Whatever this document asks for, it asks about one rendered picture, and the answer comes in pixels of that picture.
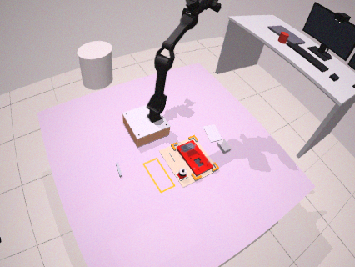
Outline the black wheel with white rim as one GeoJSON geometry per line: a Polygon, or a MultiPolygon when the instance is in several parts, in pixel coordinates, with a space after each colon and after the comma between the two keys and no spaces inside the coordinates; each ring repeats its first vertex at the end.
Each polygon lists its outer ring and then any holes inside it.
{"type": "Polygon", "coordinates": [[[183,170],[183,169],[180,169],[180,170],[179,170],[179,175],[185,176],[185,175],[187,174],[187,170],[184,169],[184,172],[182,172],[182,170],[183,170]]]}

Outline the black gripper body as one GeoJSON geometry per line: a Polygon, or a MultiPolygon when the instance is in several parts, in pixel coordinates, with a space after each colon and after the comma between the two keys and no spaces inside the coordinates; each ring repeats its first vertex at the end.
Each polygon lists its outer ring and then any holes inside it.
{"type": "Polygon", "coordinates": [[[208,2],[208,0],[198,0],[199,1],[199,3],[201,4],[201,6],[204,8],[204,10],[206,9],[208,9],[208,5],[206,5],[207,4],[207,2],[208,2]]]}

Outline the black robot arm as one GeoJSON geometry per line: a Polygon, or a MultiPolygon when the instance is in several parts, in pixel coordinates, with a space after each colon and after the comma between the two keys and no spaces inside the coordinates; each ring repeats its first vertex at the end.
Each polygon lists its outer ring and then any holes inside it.
{"type": "MultiPolygon", "coordinates": [[[[186,3],[187,8],[184,8],[182,11],[179,26],[177,26],[177,28],[175,28],[172,32],[172,35],[170,35],[169,38],[162,43],[162,47],[158,49],[155,55],[154,67],[157,70],[156,88],[154,95],[151,97],[151,100],[147,105],[147,109],[149,109],[147,117],[152,123],[162,119],[160,114],[163,112],[167,101],[167,96],[163,93],[167,71],[171,69],[175,59],[173,51],[174,47],[187,30],[192,29],[198,24],[198,15],[204,10],[198,0],[186,0],[186,3]],[[169,57],[161,54],[164,48],[169,50],[169,57]]],[[[218,13],[222,4],[216,2],[215,0],[208,0],[206,5],[208,5],[207,8],[211,8],[213,11],[218,13]]]]}

